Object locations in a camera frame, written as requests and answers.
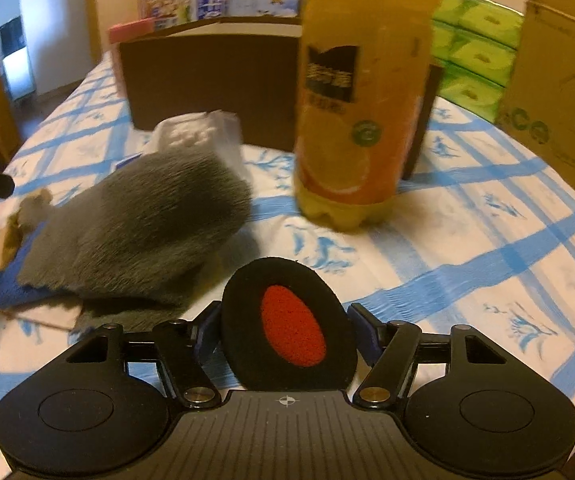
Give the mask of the beige plush toy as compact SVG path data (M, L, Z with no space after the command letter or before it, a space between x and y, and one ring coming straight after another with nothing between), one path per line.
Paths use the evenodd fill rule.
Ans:
M7 217L0 229L0 272L14 260L24 240L52 214L55 209L52 199L48 188L39 188L28 194Z

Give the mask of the black red round pad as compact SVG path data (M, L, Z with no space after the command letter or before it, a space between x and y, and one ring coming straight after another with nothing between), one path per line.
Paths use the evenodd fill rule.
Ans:
M343 390L355 376L356 337L346 310L315 271L256 259L226 283L221 347L240 384L257 391Z

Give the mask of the bag of cotton swabs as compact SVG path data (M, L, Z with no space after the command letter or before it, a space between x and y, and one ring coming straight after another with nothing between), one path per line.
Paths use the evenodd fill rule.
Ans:
M240 119L235 114L222 110L183 114L163 120L153 130L143 154L194 146L201 146L213 152L240 178L245 181L252 180L242 152Z

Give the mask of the large cardboard box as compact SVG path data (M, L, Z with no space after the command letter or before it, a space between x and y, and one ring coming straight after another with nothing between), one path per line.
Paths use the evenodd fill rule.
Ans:
M575 190L575 0L527 0L497 125Z

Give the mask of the dark brown open box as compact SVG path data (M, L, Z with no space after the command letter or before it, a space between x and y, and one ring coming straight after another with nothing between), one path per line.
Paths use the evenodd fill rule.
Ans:
M132 122L150 130L170 117L223 110L240 119L246 143L295 151L302 33L293 18L216 18L123 42ZM417 163L438 80L429 65L402 178Z

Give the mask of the pink lidded cup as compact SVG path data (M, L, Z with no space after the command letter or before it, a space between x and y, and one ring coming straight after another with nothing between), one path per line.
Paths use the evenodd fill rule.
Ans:
M112 71L114 72L117 93L120 98L124 98L126 96L126 86L124 85L124 73L122 72L119 46L123 42L128 42L135 38L150 34L154 29L155 21L153 18L141 18L141 20L114 25L108 30Z

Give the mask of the orange juice bottle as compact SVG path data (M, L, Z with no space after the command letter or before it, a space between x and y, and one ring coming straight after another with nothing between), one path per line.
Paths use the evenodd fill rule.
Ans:
M306 0L294 186L307 218L352 231L391 211L440 1Z

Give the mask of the blue white checked tablecloth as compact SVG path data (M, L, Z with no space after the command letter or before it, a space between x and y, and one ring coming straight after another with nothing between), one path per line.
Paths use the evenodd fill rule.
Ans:
M16 190L0 200L0 229L22 196L48 188L66 203L148 142L132 127L112 65L98 64L8 166ZM289 258L315 269L344 304L360 302L384 321L433 333L476 327L575 404L575 192L527 148L437 100L391 220L356 233L301 217L291 155L248 146L243 156L252 215L202 271L186 318L249 260ZM0 399L70 345L78 313L74 301L0 312ZM0 478L7 471L0 453Z

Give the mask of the grey fluffy towel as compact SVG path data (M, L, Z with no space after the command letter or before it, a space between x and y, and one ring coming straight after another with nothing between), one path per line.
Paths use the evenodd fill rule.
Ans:
M249 184L208 148L144 155L56 208L17 281L83 299L77 330L144 332L190 307L200 268L251 210Z

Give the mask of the colourful printed carton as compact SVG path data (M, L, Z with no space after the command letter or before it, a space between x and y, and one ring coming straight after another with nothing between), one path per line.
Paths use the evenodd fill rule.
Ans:
M225 8L226 0L138 0L138 17L161 29L221 18Z

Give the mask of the white blue milk carton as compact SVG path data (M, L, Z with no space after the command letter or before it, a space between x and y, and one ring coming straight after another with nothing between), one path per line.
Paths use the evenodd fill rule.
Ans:
M237 18L297 18L301 0L226 0L226 15Z

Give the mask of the green tissue pack stack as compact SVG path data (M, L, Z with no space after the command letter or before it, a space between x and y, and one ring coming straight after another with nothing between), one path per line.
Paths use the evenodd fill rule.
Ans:
M432 56L444 67L438 96L495 122L523 21L491 0L441 0L433 15Z

